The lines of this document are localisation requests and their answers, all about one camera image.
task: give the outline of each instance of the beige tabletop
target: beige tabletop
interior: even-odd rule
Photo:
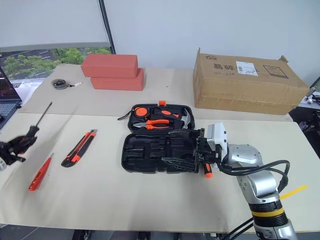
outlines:
[[[82,73],[80,65],[60,64],[36,89],[20,113],[43,113],[49,102],[53,105],[48,113],[95,116],[123,116],[133,105],[168,104],[187,105],[197,119],[292,121],[286,115],[227,111],[195,108],[191,69],[145,68],[143,91],[94,89],[89,77]],[[54,79],[64,79],[69,84],[81,82],[76,87],[56,90],[51,86]]]
[[[19,113],[5,126],[1,141],[26,133],[40,114]],[[196,119],[196,129],[217,120]],[[224,120],[231,144],[250,144],[265,164],[291,163],[282,201],[296,231],[319,231],[320,161],[294,122]],[[36,143],[0,174],[0,223],[50,228],[229,232],[251,217],[237,179],[213,170],[166,174],[129,173],[121,166],[127,121],[113,116],[48,114]],[[85,132],[98,129],[83,158],[73,167],[61,162]],[[28,191],[40,166],[54,153],[37,191]]]

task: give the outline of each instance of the yellow tape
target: yellow tape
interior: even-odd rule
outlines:
[[[288,198],[288,197],[291,197],[292,195],[294,195],[294,194],[296,194],[296,193],[298,193],[298,192],[300,192],[300,191],[302,191],[302,190],[304,190],[304,189],[306,189],[306,188],[308,188],[308,185],[303,185],[303,186],[301,186],[301,187],[298,187],[297,189],[295,189],[295,190],[293,190],[293,191],[291,191],[291,192],[288,192],[288,193],[282,195],[282,196],[280,197],[280,200],[283,200],[283,199],[286,199],[286,198]]]
[[[274,217],[274,216],[278,216],[280,214],[283,214],[285,212],[285,210],[283,208],[280,208],[276,211],[268,211],[268,212],[251,211],[251,212],[252,212],[252,215],[254,215],[256,217],[267,218],[267,217]]]

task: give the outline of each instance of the red foam block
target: red foam block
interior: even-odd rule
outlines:
[[[91,83],[95,89],[142,91],[144,82],[145,76],[142,68],[138,68],[135,78],[91,77]]]
[[[137,55],[89,54],[81,69],[86,77],[135,78],[138,58]]]

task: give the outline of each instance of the white wall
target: white wall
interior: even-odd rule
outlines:
[[[0,0],[0,50],[109,42],[97,0]]]
[[[278,59],[320,76],[319,0],[104,0],[117,54],[140,67],[194,67],[202,53]]]

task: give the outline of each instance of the open tool case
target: open tool case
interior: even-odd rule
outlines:
[[[189,123],[185,124],[189,114]],[[129,117],[128,128],[132,132],[124,140],[122,150],[122,167],[128,172],[141,173],[181,173],[190,172],[176,168],[174,164],[163,161],[162,158],[184,159],[193,163],[196,141],[192,138],[172,135],[177,129],[193,130],[195,119],[190,107],[171,105],[164,101],[157,104],[134,105],[128,114],[120,119]],[[148,121],[166,120],[168,123],[153,123],[154,127],[144,126]]]

